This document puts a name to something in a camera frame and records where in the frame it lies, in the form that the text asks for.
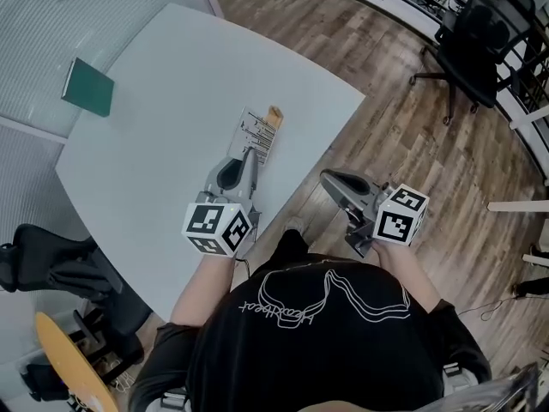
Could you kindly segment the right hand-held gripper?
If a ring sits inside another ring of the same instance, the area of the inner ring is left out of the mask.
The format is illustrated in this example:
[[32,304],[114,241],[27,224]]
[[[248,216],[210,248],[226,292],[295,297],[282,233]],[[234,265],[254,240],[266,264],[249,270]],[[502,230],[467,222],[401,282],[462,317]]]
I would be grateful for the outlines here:
[[405,185],[377,185],[351,172],[324,169],[324,190],[345,210],[345,241],[363,258],[374,240],[410,245],[425,218],[429,197]]

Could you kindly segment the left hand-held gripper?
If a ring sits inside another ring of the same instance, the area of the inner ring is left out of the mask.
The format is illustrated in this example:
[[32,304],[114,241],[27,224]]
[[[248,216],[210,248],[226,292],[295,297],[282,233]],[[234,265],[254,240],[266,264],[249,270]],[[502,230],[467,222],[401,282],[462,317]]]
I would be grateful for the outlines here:
[[[234,258],[257,230],[261,213],[251,196],[257,187],[258,168],[256,150],[247,148],[241,161],[226,157],[209,172],[205,191],[188,205],[181,230],[200,253]],[[239,189],[228,190],[235,185]]]

